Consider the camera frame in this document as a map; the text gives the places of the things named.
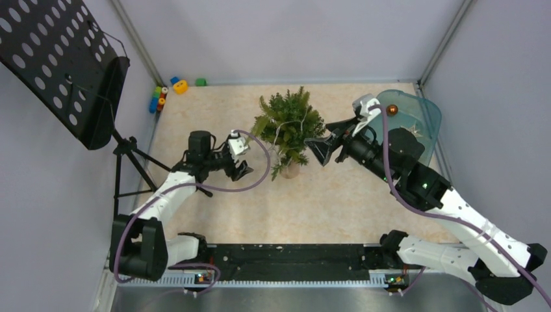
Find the small green christmas tree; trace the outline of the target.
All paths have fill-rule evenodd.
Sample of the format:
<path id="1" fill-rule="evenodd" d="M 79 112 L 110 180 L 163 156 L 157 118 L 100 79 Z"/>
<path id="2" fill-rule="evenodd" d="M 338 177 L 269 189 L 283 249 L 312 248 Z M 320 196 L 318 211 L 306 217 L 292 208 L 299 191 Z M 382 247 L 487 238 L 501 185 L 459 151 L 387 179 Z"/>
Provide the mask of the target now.
<path id="1" fill-rule="evenodd" d="M 254 117 L 251 133 L 275 152 L 271 180 L 293 165 L 308 165 L 305 139 L 322 138 L 326 132 L 326 123 L 310 104 L 310 98 L 311 93 L 304 86 L 295 92 L 288 89 L 269 98 L 259 97 L 261 112 Z"/>

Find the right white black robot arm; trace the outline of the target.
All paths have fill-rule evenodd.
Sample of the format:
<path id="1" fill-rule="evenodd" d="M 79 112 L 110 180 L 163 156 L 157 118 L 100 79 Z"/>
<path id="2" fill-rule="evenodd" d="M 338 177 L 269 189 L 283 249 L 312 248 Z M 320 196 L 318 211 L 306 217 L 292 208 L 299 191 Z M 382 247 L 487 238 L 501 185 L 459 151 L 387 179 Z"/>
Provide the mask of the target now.
<path id="1" fill-rule="evenodd" d="M 386 266 L 432 268 L 507 306 L 533 292 L 550 300 L 533 274 L 546 259 L 545 247 L 514 239 L 471 207 L 449 180 L 419 161 L 424 147 L 412 130 L 384 128 L 380 134 L 366 135 L 369 127 L 365 118 L 330 123 L 329 136 L 307 138 L 305 145 L 320 164 L 327 164 L 339 150 L 338 162 L 352 159 L 370 170 L 389 184 L 406 209 L 440 222 L 461 243 L 452 248 L 392 231 L 381 241 Z"/>

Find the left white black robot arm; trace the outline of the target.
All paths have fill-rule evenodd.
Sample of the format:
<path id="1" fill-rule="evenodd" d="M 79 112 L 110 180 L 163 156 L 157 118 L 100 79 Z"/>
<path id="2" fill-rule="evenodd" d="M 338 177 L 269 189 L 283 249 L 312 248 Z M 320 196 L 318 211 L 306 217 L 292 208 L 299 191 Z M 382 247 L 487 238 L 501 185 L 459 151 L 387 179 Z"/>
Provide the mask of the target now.
<path id="1" fill-rule="evenodd" d="M 169 171 L 163 184 L 131 214 L 119 214 L 112 223 L 109 269 L 117 277 L 159 280 L 167 268 L 185 261 L 204 267 L 208 251 L 195 234 L 167 239 L 164 226 L 184 202 L 201 191 L 211 193 L 203 182 L 211 172 L 224 171 L 232 181 L 252 173 L 240 156 L 249 150 L 242 131 L 232 131 L 220 146 L 208 131 L 193 131 L 182 159 Z"/>

